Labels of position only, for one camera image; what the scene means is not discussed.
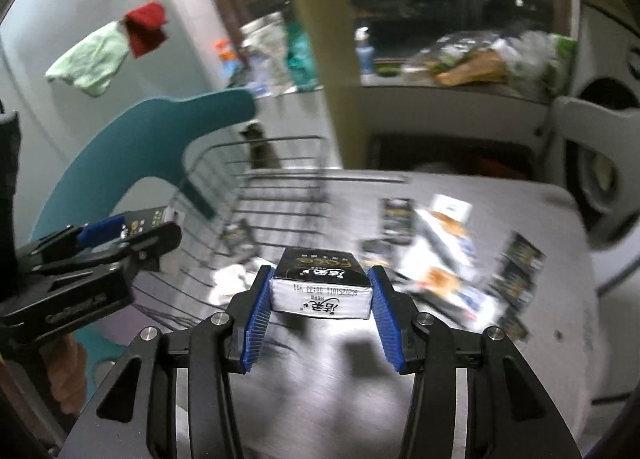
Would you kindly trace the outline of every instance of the blue bottle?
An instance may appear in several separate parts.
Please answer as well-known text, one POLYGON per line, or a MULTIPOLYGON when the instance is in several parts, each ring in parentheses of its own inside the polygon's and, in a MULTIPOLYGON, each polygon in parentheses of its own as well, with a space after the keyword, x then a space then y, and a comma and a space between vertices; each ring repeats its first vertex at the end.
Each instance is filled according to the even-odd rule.
POLYGON ((369 45, 368 27, 356 29, 356 53, 360 60, 360 74, 373 74, 373 47, 369 45))

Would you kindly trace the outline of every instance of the white countertop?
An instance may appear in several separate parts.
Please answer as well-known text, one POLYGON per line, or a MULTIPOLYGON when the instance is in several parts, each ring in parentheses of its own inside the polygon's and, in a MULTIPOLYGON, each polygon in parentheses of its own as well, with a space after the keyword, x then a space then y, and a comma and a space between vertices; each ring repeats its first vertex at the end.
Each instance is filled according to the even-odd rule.
MULTIPOLYGON (((597 315, 590 254, 572 197, 552 185, 477 177, 411 173, 406 182, 377 180, 394 176, 336 172, 339 180, 327 181, 330 204, 318 247, 356 252, 360 239, 380 233, 381 198, 411 197, 427 205, 436 193, 473 204, 468 228, 484 274, 496 269, 511 230, 522 233, 546 254, 536 296, 521 317, 530 331, 523 355, 577 436, 590 405, 597 315)), ((271 318, 251 373, 231 378, 242 443, 282 459, 396 457, 412 382, 386 363, 372 317, 280 314, 271 318)), ((184 402, 178 396, 178 404, 184 402)), ((456 410, 458 459, 466 438, 462 369, 456 410)))

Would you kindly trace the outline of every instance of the metal screw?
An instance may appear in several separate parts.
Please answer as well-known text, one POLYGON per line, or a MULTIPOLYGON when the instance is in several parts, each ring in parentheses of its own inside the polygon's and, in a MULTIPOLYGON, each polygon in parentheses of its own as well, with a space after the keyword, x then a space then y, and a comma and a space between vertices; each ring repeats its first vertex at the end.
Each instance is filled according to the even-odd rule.
POLYGON ((435 322, 435 318, 432 314, 429 313, 418 313, 418 315, 415 317, 415 321, 417 321, 420 325, 433 325, 433 323, 435 322))
POLYGON ((225 312, 215 313, 211 317, 211 323, 213 325, 224 325, 229 321, 229 315, 225 312))
POLYGON ((158 336, 158 329, 156 329, 155 327, 145 327, 142 331, 140 331, 140 338, 142 338, 145 342, 153 340, 156 336, 158 336))
POLYGON ((504 331, 499 327, 489 327, 486 333, 491 340, 502 340, 504 338, 504 331))

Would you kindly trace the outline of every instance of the food package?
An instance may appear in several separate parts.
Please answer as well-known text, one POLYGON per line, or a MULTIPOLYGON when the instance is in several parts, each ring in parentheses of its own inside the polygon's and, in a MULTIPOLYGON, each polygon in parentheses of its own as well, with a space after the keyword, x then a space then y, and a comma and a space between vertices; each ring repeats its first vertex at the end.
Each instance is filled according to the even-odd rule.
POLYGON ((271 279, 274 311, 313 318, 369 318, 373 288, 351 253, 286 248, 271 279))
POLYGON ((504 329, 504 332, 510 340, 522 350, 522 344, 529 340, 529 330, 518 318, 517 312, 513 309, 507 309, 496 323, 497 326, 504 329))
POLYGON ((524 98, 546 100, 566 89, 577 42, 543 31, 525 31, 519 38, 500 39, 492 49, 505 61, 508 84, 524 98))
POLYGON ((240 28, 244 35, 242 47, 251 55, 262 56, 269 75, 269 88, 273 96, 279 96, 293 86, 287 55, 289 54, 287 29, 282 13, 275 12, 249 22, 240 28))
POLYGON ((507 81, 507 65, 492 49, 476 51, 457 67, 433 78, 441 85, 454 87, 470 83, 497 83, 507 81))
POLYGON ((432 75, 444 73, 464 61, 472 53, 488 49, 498 35, 491 31, 461 31, 439 38, 422 49, 401 67, 407 81, 430 80, 432 75))
POLYGON ((515 232, 502 255, 500 269, 494 274, 491 287, 514 312, 521 312, 536 294, 534 278, 542 270, 545 255, 515 232))
POLYGON ((413 200, 382 200, 382 236, 397 245, 411 243, 414 238, 413 200))
POLYGON ((434 216, 427 210, 417 209, 415 213, 418 232, 447 269, 465 282, 473 281, 476 276, 476 252, 463 225, 450 217, 443 222, 436 217, 442 217, 441 212, 436 212, 434 216))
POLYGON ((407 283, 397 282, 398 291, 412 296, 418 304, 430 305, 469 331, 482 332, 507 307, 507 303, 490 289, 457 277, 421 236, 415 237, 398 274, 410 279, 407 283))
POLYGON ((245 219, 227 224, 222 232, 222 240, 235 262, 245 262, 260 255, 260 246, 255 242, 254 230, 245 219))
POLYGON ((369 239, 360 242, 360 261, 365 271, 375 265, 385 268, 387 274, 395 266, 396 248, 382 239, 369 239))

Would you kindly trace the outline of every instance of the teal plastic object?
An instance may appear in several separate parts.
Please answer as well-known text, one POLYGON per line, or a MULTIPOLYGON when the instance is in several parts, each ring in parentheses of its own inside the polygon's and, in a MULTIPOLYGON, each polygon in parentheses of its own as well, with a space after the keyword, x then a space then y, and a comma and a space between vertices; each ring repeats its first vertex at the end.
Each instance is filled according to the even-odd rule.
POLYGON ((44 205, 32 239, 68 224, 109 217, 124 194, 143 177, 175 187, 207 219, 215 212, 187 179, 182 158, 191 141, 255 117, 244 89, 222 90, 188 100, 152 98, 132 106, 102 129, 69 165, 44 205))
POLYGON ((309 36, 298 22, 287 25, 287 34, 289 35, 287 67, 293 83, 301 92, 315 90, 318 87, 318 76, 309 36))

